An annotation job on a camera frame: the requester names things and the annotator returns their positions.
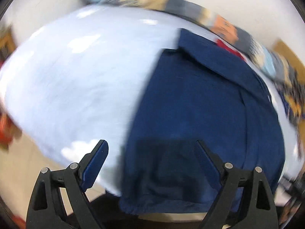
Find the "navy work jacket red collar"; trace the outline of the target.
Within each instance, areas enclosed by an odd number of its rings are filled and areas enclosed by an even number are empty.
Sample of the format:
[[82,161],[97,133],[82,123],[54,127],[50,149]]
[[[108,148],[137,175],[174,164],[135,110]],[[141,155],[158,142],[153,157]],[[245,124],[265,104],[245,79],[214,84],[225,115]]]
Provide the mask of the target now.
[[160,55],[131,126],[121,210],[208,211],[221,183],[199,141],[234,167],[261,167],[275,191],[285,151],[266,84],[238,56],[182,29],[177,48]]

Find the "red object beside bed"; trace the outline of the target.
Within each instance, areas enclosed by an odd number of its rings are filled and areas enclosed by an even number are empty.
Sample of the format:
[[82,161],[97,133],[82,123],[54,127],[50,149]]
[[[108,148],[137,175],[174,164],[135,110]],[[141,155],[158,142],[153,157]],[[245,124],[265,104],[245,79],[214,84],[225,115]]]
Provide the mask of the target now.
[[16,138],[16,126],[6,113],[1,113],[0,143],[1,149],[8,150],[13,139]]

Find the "dark patterned pillow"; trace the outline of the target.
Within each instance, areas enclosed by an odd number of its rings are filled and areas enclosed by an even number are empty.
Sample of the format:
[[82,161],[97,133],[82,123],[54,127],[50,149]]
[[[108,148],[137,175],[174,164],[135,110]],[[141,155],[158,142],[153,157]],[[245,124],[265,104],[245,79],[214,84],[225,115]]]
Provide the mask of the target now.
[[286,113],[286,117],[294,126],[304,121],[304,82],[298,80],[295,69],[290,75],[290,83],[274,83],[278,91]]

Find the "light blue cloud bed sheet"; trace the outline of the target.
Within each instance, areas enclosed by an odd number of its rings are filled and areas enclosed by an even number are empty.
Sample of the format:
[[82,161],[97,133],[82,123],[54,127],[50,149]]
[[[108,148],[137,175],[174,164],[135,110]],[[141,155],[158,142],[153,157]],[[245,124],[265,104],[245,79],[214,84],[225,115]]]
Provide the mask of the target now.
[[[176,49],[182,29],[239,56],[213,33],[162,12],[87,6],[34,32],[1,69],[1,101],[41,151],[62,165],[79,161],[100,139],[109,144],[97,181],[121,196],[126,143],[142,97],[165,49]],[[303,164],[296,130],[275,86],[264,81],[282,130],[283,175]]]

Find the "striped patchwork rolled quilt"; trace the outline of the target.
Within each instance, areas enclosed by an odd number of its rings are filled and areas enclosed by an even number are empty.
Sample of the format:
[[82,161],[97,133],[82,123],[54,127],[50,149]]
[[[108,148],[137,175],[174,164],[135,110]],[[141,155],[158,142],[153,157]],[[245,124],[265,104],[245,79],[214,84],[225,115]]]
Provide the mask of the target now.
[[165,12],[206,28],[248,56],[265,75],[277,82],[290,84],[296,71],[288,60],[267,49],[248,32],[231,24],[219,14],[186,0],[83,0],[86,4],[140,7]]

